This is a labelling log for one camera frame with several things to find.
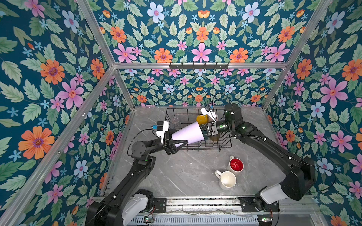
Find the yellow mug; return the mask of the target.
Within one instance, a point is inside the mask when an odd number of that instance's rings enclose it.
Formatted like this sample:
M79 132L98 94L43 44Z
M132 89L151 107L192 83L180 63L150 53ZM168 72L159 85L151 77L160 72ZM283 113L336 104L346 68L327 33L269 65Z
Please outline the yellow mug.
M208 123L208 116L207 115L198 115L197 116L197 123L199 125L205 125Z

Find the lilac cup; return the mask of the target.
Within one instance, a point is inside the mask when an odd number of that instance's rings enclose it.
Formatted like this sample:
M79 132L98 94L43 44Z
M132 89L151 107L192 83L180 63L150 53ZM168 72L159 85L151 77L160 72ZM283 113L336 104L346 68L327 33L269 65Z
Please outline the lilac cup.
M204 135L197 122L194 122L181 130L172 134L173 140L187 140L188 144L197 143L204 140Z

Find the clear glass cup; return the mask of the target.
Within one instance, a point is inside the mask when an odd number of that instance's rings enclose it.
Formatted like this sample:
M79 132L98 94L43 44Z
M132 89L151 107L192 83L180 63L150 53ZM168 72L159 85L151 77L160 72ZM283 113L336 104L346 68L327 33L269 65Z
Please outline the clear glass cup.
M181 126L181 120L179 117L174 116L170 119L170 125L172 129L178 129Z

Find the olive glass cup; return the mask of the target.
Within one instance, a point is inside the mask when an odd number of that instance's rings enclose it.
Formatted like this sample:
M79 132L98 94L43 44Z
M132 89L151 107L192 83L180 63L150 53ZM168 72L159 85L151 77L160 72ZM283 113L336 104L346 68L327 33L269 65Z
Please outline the olive glass cup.
M212 140L213 142L217 142L220 139L220 134L218 134L218 135L210 135L209 139Z

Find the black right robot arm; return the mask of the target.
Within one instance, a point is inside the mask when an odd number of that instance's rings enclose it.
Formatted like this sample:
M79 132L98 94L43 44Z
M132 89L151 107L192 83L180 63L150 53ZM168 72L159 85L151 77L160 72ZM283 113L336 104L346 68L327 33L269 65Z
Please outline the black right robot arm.
M213 110L201 110L208 115L208 135L210 137L228 132L243 144L253 147L285 174L282 182L261 189L255 195L255 203L272 204L285 198L301 200L316 182L314 163L309 157L293 154L264 135L256 126L243 120L241 108L237 104L224 106L224 118L218 120Z

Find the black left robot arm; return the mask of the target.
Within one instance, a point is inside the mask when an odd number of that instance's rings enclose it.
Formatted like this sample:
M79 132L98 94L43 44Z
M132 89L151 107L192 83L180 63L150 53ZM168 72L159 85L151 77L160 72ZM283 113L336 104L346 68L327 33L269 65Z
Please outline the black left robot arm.
M166 151L168 155L177 153L188 144L187 140L172 140L166 133L150 141L137 141L132 145L133 163L119 185L101 202L93 202L88 208L86 226L126 226L141 211L153 208L153 193L148 190L136 190L140 183L153 170L156 157L152 153Z

